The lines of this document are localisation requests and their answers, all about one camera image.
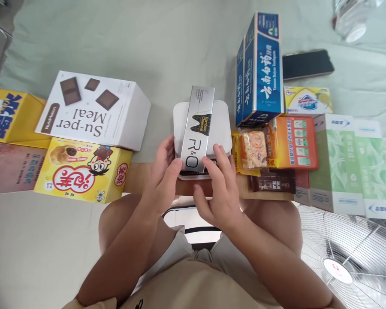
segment electric fan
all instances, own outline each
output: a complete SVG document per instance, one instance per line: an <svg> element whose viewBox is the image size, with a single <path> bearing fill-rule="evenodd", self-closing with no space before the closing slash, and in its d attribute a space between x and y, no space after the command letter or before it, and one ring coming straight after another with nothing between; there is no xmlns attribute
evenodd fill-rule
<svg viewBox="0 0 386 309"><path fill-rule="evenodd" d="M386 308L386 227L299 206L302 260L346 308Z"/></svg>

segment black phone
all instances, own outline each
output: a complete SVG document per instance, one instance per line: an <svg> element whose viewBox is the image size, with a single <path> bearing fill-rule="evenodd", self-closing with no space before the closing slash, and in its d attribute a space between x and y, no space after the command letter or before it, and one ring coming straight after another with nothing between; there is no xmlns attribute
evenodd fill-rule
<svg viewBox="0 0 386 309"><path fill-rule="evenodd" d="M329 75L335 71L325 49L285 55L283 59L283 80Z"/></svg>

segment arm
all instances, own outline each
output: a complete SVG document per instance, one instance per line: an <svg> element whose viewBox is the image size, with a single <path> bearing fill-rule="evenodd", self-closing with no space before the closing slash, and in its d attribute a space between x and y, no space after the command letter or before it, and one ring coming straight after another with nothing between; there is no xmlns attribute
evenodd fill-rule
<svg viewBox="0 0 386 309"><path fill-rule="evenodd" d="M344 308L300 257L241 212L233 158L217 144L213 150L219 167L202 160L212 179L213 199L207 202L202 188L194 187L200 216L226 233L284 308Z"/></svg>
<svg viewBox="0 0 386 309"><path fill-rule="evenodd" d="M169 136L157 149L140 203L84 280L76 297L79 303L90 306L115 297L121 304L131 295L145 270L158 219L174 200L181 166L175 159L174 137Z"/></svg>
<svg viewBox="0 0 386 309"><path fill-rule="evenodd" d="M158 213L149 205L139 204L128 223L97 261L77 295L78 301L90 306L116 297L127 299L145 270L157 228Z"/></svg>

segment water bottle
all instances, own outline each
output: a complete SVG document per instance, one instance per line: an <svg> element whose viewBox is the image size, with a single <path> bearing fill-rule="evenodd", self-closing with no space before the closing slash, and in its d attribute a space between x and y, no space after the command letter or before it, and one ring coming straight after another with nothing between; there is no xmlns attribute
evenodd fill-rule
<svg viewBox="0 0 386 309"><path fill-rule="evenodd" d="M360 39L366 32L366 20L372 9L384 0L335 0L336 32L347 42Z"/></svg>

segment green box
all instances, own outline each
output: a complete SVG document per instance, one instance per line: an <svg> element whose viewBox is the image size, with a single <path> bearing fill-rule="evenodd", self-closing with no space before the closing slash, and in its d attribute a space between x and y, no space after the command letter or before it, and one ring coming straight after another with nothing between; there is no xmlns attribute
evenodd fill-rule
<svg viewBox="0 0 386 309"><path fill-rule="evenodd" d="M311 205L339 214L365 215L353 117L324 114L314 122L319 169L309 171Z"/></svg>
<svg viewBox="0 0 386 309"><path fill-rule="evenodd" d="M355 127L366 217L386 219L386 160L380 125L356 119Z"/></svg>

